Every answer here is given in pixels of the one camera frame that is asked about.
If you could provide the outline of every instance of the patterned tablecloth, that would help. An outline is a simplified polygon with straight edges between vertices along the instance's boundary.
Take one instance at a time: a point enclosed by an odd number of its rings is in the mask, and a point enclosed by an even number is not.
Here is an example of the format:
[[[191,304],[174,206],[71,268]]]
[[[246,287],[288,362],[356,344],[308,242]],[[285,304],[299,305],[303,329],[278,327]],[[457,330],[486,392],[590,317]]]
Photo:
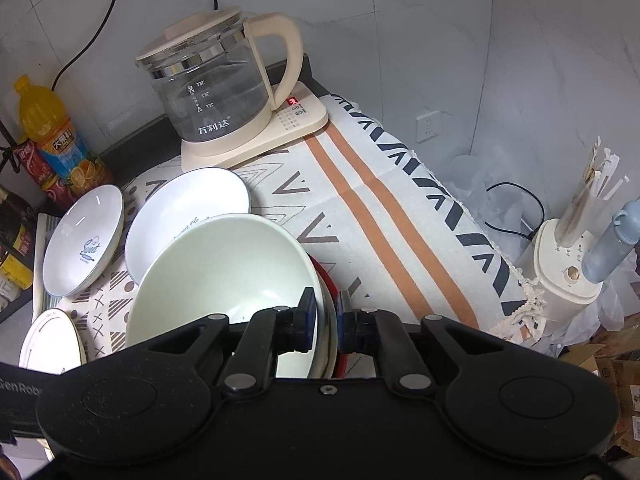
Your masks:
[[[252,212],[292,233],[356,307],[392,310],[404,322],[435,312],[513,342],[539,336],[532,288],[415,153],[357,105],[321,100],[325,128],[234,169]],[[127,233],[146,200],[181,173],[178,156],[124,186],[122,238],[91,287],[62,300],[34,295],[42,297],[34,314],[53,306],[69,314],[89,360],[124,347],[138,291],[124,262]],[[55,224],[47,218],[44,230]]]

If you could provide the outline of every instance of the electrical outlet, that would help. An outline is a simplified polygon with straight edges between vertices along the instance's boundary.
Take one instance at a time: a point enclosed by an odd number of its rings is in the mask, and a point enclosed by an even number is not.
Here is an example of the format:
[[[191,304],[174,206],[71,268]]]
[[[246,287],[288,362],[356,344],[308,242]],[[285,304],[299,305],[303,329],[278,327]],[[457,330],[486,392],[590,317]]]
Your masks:
[[[415,118],[415,141],[420,144],[442,133],[442,114],[428,112]]]

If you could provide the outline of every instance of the tile wall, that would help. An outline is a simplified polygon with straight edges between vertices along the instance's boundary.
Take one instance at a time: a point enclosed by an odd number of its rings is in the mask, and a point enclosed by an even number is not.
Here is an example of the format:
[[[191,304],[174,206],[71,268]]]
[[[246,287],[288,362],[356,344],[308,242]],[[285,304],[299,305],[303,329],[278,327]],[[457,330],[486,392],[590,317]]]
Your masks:
[[[0,118],[18,134],[14,80],[27,72],[50,85],[92,37],[110,0],[0,0]],[[281,11],[303,35],[314,75],[359,102],[429,165],[468,153],[478,113],[491,0],[220,0],[249,14]],[[118,0],[94,45],[61,79],[58,91],[89,145],[102,152],[162,114],[134,57],[168,25],[212,0]],[[283,49],[268,41],[266,62]],[[417,145],[415,118],[445,113],[445,134]],[[0,182],[41,199],[23,175]]]
[[[494,0],[472,154],[562,214],[596,137],[640,194],[640,0]]]

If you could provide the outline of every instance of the red can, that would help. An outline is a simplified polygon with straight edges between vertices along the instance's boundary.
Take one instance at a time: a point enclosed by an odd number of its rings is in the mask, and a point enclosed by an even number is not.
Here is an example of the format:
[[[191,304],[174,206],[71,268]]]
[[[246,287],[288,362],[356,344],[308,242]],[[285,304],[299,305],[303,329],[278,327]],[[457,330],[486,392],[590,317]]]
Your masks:
[[[27,170],[27,173],[31,175],[38,186],[42,187],[48,184],[51,178],[55,176],[56,173],[53,171],[53,168],[44,160],[36,143],[31,139],[27,139],[25,142],[16,146],[14,153],[18,155],[23,168]]]
[[[42,186],[42,190],[62,211],[69,209],[76,201],[71,195],[71,189],[56,174],[50,182]]]

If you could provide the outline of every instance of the white bottle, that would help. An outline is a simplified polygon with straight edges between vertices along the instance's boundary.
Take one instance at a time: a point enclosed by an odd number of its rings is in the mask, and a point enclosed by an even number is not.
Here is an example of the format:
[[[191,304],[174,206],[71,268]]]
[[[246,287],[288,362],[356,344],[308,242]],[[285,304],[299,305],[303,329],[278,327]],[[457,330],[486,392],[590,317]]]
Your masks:
[[[582,275],[603,282],[640,240],[640,203],[631,201],[613,214],[611,224],[582,261]]]

